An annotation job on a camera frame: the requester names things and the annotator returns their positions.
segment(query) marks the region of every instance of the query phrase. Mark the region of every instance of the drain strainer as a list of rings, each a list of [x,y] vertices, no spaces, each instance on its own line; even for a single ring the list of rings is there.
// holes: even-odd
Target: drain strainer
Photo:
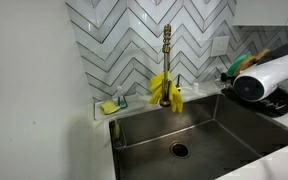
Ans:
[[[181,143],[177,143],[177,142],[173,143],[170,146],[170,151],[172,155],[177,158],[185,159],[190,156],[190,151],[188,150],[188,148],[184,144],[181,144]]]

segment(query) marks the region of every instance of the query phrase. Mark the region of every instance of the chevron tile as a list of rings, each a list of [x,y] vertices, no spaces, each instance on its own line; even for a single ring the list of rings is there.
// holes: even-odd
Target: chevron tile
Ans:
[[[95,101],[149,94],[163,69],[163,27],[172,26],[171,75],[180,85],[218,78],[247,52],[288,43],[288,27],[232,26],[236,0],[66,0]],[[210,57],[213,38],[230,36],[228,54]]]

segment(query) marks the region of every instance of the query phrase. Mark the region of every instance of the countertop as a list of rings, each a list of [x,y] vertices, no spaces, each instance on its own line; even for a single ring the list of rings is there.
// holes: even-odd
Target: countertop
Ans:
[[[212,94],[220,93],[220,85],[218,82],[209,81],[199,85],[199,92],[192,93],[191,87],[183,87],[181,95],[183,101],[190,101],[206,97]],[[148,104],[150,96],[141,96],[141,100],[145,106],[143,109],[128,113],[127,116],[139,114],[160,108],[158,105]],[[90,111],[91,117],[94,117],[93,108]],[[288,127],[288,114],[275,118],[276,121]],[[96,121],[92,119],[92,176],[95,180],[114,180],[114,163],[111,149],[111,141],[109,134],[109,120]],[[220,178],[220,180],[288,180],[288,146],[282,148],[272,154],[269,154],[257,161],[243,166],[231,173]]]

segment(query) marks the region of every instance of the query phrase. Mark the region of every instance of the sink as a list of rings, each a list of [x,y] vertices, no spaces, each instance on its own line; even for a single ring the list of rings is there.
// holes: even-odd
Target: sink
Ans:
[[[215,179],[288,146],[288,128],[212,95],[109,123],[116,179]]]

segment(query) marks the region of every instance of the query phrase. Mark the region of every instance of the faucet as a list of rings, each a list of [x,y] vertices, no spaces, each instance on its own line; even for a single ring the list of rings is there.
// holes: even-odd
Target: faucet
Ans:
[[[163,34],[163,53],[164,53],[164,79],[162,80],[162,97],[160,99],[160,105],[168,107],[171,105],[169,99],[170,81],[168,80],[168,71],[170,70],[170,39],[171,39],[171,25],[166,24],[164,26]]]

